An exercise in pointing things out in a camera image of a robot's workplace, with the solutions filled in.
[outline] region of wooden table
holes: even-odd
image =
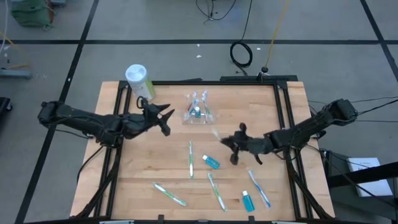
[[[288,82],[288,87],[294,120],[299,123],[310,117],[304,86],[302,82]],[[117,88],[118,82],[102,84],[96,113],[113,112]],[[165,137],[159,127],[154,127],[135,139],[124,140],[112,218],[156,220],[159,214],[163,214],[166,220],[247,220],[249,215],[254,215],[258,221],[295,220],[284,161],[273,154],[260,155],[264,163],[260,166],[251,154],[241,152],[239,164],[233,166],[229,162],[231,150],[218,142],[211,132],[211,126],[182,124],[182,111],[186,108],[185,95],[194,90],[208,90],[210,107],[217,115],[215,127],[221,137],[233,134],[240,122],[246,123],[248,135],[253,137],[279,129],[275,95],[271,86],[155,86],[156,97],[152,102],[170,103],[170,109],[176,109],[168,122],[172,133]],[[282,107],[285,123],[289,126],[284,100]],[[136,108],[135,98],[131,100],[129,111],[141,113]],[[189,178],[188,170],[189,141],[193,142],[193,180]],[[318,147],[314,140],[310,144]],[[94,140],[88,141],[85,159],[98,147]],[[220,168],[211,170],[201,158],[204,154],[218,160]],[[71,215],[80,212],[97,190],[103,159],[104,151],[81,173]],[[319,153],[305,148],[302,150],[302,160],[308,189],[319,204],[334,216]],[[250,180],[248,169],[253,169],[257,181],[271,201],[271,209],[265,209]],[[222,211],[214,195],[207,177],[209,171],[218,184],[227,212]],[[153,188],[153,182],[185,200],[187,206],[173,202]],[[243,190],[247,190],[252,197],[256,208],[254,212],[246,212],[242,202]],[[305,209],[299,189],[298,197],[304,217]],[[106,192],[103,214],[107,199]]]

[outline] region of gray floor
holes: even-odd
[[[199,0],[205,8],[204,1]],[[367,0],[385,39],[398,39],[398,2]],[[57,9],[55,28],[20,27],[9,20],[13,40],[78,40],[93,0],[69,0]],[[224,14],[232,0],[218,0],[217,15]],[[283,8],[283,1],[253,0],[247,39],[270,39]],[[243,33],[249,1],[237,0],[222,21],[203,22],[195,1],[99,0],[88,40],[238,39]],[[4,10],[4,1],[0,1]],[[0,30],[4,16],[0,16]],[[292,1],[278,39],[376,40],[360,1]],[[46,129],[37,114],[42,101],[57,100],[70,68],[76,45],[20,45],[29,53],[31,80],[0,79],[0,96],[10,97],[14,110],[0,133],[0,217],[13,223],[42,147]],[[250,45],[254,60],[249,74],[264,66],[269,45]],[[398,45],[389,45],[395,58]],[[0,67],[25,63],[17,50],[0,55]],[[237,58],[246,53],[237,47]],[[218,80],[237,75],[229,58],[229,44],[85,45],[67,97],[67,103],[94,111],[101,82],[120,80],[132,63],[141,63],[153,80],[183,80],[201,77]],[[397,96],[398,82],[380,45],[276,45],[269,64],[272,75],[297,75],[304,81],[310,100],[329,102],[337,98],[361,100]],[[361,111],[385,101],[358,103]],[[315,108],[321,105],[312,104]],[[398,120],[398,105],[390,105],[361,119]],[[344,128],[331,127],[320,145],[348,156],[378,157],[382,164],[398,159],[398,125],[358,122]],[[27,214],[26,222],[67,218],[76,189],[86,141],[57,133]],[[335,204],[336,215],[345,220],[389,221]]]

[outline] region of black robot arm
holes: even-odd
[[[51,125],[63,124],[83,134],[93,135],[102,146],[106,147],[117,147],[122,138],[135,138],[157,125],[165,136],[170,134],[167,120],[174,110],[159,117],[160,112],[170,105],[149,104],[147,99],[139,97],[137,106],[142,109],[142,114],[99,115],[72,108],[59,101],[43,102],[38,119],[40,124],[47,128]]]
[[[262,164],[258,154],[278,153],[291,148],[303,148],[310,137],[332,124],[344,126],[355,121],[358,112],[348,100],[336,100],[324,106],[315,116],[302,121],[288,129],[265,133],[263,138],[252,138],[246,135],[246,125],[241,123],[234,136],[223,138],[221,143],[231,148],[232,164],[238,164],[238,152],[248,151],[254,154],[257,162]]]

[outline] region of yellow cable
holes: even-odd
[[[290,0],[286,0],[285,6],[284,6],[284,10],[282,11],[282,14],[279,16],[278,25],[276,26],[275,31],[274,31],[274,35],[272,36],[271,46],[269,46],[268,58],[267,58],[267,62],[266,62],[266,68],[268,68],[268,62],[269,62],[269,59],[271,58],[271,52],[272,52],[272,48],[274,47],[274,41],[276,39],[276,35],[278,34],[278,31],[279,31],[280,25],[282,23],[282,20],[283,20],[285,14],[286,14],[286,11],[287,11],[287,8],[289,6],[289,3],[290,3]]]
[[[6,35],[4,35],[1,31],[0,34],[11,44],[11,46],[15,47],[17,50],[19,50],[25,57],[25,59],[28,61],[28,64],[22,64],[22,65],[14,65],[9,68],[20,68],[20,67],[30,67],[31,65],[31,59],[29,57],[29,54],[20,48],[18,45],[14,44]]]

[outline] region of clear plastic holder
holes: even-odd
[[[194,91],[187,95],[187,107],[183,113],[183,124],[215,124],[216,116],[208,105],[208,92],[205,90],[201,96]]]

